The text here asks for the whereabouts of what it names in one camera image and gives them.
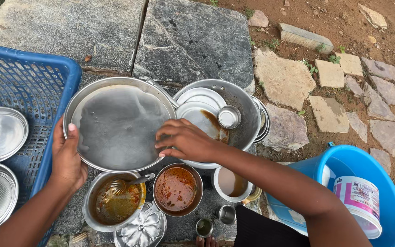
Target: plastic container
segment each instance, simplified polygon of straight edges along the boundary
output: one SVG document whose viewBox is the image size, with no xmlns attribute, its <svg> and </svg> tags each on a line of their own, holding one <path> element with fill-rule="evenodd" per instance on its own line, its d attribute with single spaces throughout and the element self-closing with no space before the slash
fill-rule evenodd
<svg viewBox="0 0 395 247">
<path fill-rule="evenodd" d="M 373 183 L 360 177 L 338 177 L 333 193 L 355 217 L 367 238 L 375 239 L 381 235 L 379 190 Z"/>
<path fill-rule="evenodd" d="M 395 186 L 385 170 L 367 152 L 350 145 L 332 146 L 317 157 L 301 160 L 288 166 L 321 183 L 326 163 L 337 177 L 361 177 L 379 189 L 382 234 L 376 239 L 370 239 L 370 242 L 374 247 L 395 247 Z M 334 181 L 335 179 L 330 179 L 327 186 L 331 191 L 333 191 Z M 284 223 L 301 231 L 307 231 L 304 219 L 291 215 L 291 213 L 296 215 L 295 211 L 270 195 L 267 195 L 267 198 L 272 210 Z"/>
<path fill-rule="evenodd" d="M 15 210 L 35 195 L 51 174 L 51 145 L 55 123 L 79 88 L 82 68 L 74 60 L 0 47 L 0 106 L 20 111 L 29 123 L 21 149 L 1 162 L 18 178 Z M 39 246 L 47 244 L 50 228 Z"/>
</svg>

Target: embossed steel lid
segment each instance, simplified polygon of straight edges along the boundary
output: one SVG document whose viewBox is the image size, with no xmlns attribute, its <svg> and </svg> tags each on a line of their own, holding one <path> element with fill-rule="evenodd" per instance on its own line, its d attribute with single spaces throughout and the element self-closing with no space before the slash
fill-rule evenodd
<svg viewBox="0 0 395 247">
<path fill-rule="evenodd" d="M 152 205 L 146 202 L 134 221 L 114 232 L 116 247 L 154 247 L 161 242 L 167 229 L 167 219 L 159 210 L 147 214 L 146 210 Z"/>
<path fill-rule="evenodd" d="M 0 107 L 0 161 L 14 155 L 25 143 L 29 124 L 19 111 Z"/>
</svg>

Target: small plant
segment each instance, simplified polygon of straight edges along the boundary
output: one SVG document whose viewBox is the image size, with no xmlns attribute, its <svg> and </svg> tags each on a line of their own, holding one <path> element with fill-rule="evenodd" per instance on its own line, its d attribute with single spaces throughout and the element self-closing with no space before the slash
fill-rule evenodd
<svg viewBox="0 0 395 247">
<path fill-rule="evenodd" d="M 329 61 L 332 63 L 339 63 L 341 57 L 335 56 L 335 55 L 330 55 Z"/>
<path fill-rule="evenodd" d="M 255 45 L 255 42 L 252 40 L 251 36 L 249 37 L 249 44 L 250 44 L 251 46 Z"/>
<path fill-rule="evenodd" d="M 246 7 L 243 13 L 245 14 L 247 19 L 250 19 L 254 15 L 255 10 Z"/>
<path fill-rule="evenodd" d="M 210 3 L 211 3 L 211 6 L 217 7 L 218 1 L 217 0 L 210 0 Z"/>
<path fill-rule="evenodd" d="M 324 51 L 325 49 L 326 49 L 326 44 L 321 43 L 321 44 L 316 48 L 316 51 L 317 51 L 317 52 L 322 52 L 322 51 Z"/>
<path fill-rule="evenodd" d="M 345 53 L 345 46 L 339 45 L 337 48 L 341 51 L 341 53 Z"/>
<path fill-rule="evenodd" d="M 318 73 L 318 69 L 315 66 L 313 66 L 312 64 L 310 64 L 308 61 L 303 59 L 303 60 L 301 60 L 301 62 L 303 62 L 304 65 L 306 65 L 307 68 L 309 68 L 310 75 L 313 75 L 313 72 Z"/>
<path fill-rule="evenodd" d="M 265 46 L 274 50 L 275 48 L 277 48 L 277 46 L 280 45 L 280 41 L 278 39 L 272 39 L 270 42 L 268 40 L 265 40 L 264 44 Z"/>
</svg>

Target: soil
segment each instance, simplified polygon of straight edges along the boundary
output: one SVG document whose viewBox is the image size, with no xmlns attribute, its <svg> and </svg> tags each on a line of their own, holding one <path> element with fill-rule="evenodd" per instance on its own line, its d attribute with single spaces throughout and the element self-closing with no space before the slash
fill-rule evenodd
<svg viewBox="0 0 395 247">
<path fill-rule="evenodd" d="M 197 1 L 211 4 L 209 0 Z M 268 42 L 271 43 L 272 39 L 279 39 L 280 32 L 277 25 L 282 22 L 325 36 L 332 41 L 335 47 L 345 46 L 347 53 L 395 65 L 395 0 L 377 0 L 376 2 L 370 0 L 289 0 L 289 3 L 288 7 L 284 7 L 284 0 L 219 0 L 217 4 L 219 7 L 237 10 L 241 13 L 244 13 L 245 8 L 261 10 L 265 13 L 269 19 L 269 25 L 265 28 L 266 32 L 261 32 L 257 27 L 249 27 L 250 36 L 255 42 L 253 48 L 264 46 Z M 388 29 L 379 30 L 370 25 L 359 12 L 358 3 L 381 13 L 387 21 Z M 314 15 L 313 11 L 317 11 L 319 14 Z M 368 36 L 375 37 L 377 43 L 371 43 Z M 327 56 L 324 54 L 281 40 L 280 45 L 273 50 L 280 57 L 286 59 L 327 60 Z M 265 104 L 269 103 L 257 81 L 255 87 L 256 93 L 254 95 Z M 336 98 L 339 103 L 343 104 L 347 112 L 357 112 L 359 118 L 367 126 L 369 126 L 368 119 L 373 119 L 367 115 L 363 100 L 354 97 L 353 93 L 345 88 L 316 87 L 311 95 Z M 283 105 L 277 106 L 293 111 Z M 391 105 L 390 109 L 395 115 L 395 106 Z M 303 110 L 305 113 L 302 116 L 307 123 L 310 143 L 290 153 L 277 152 L 259 144 L 257 145 L 257 154 L 274 161 L 295 162 L 320 155 L 326 149 L 328 142 L 334 142 L 336 145 L 353 145 L 368 153 L 370 148 L 382 149 L 371 134 L 368 134 L 368 142 L 364 143 L 352 128 L 348 133 L 319 132 L 308 100 L 304 102 Z M 395 184 L 395 158 L 391 158 L 391 161 L 390 177 Z"/>
</svg>

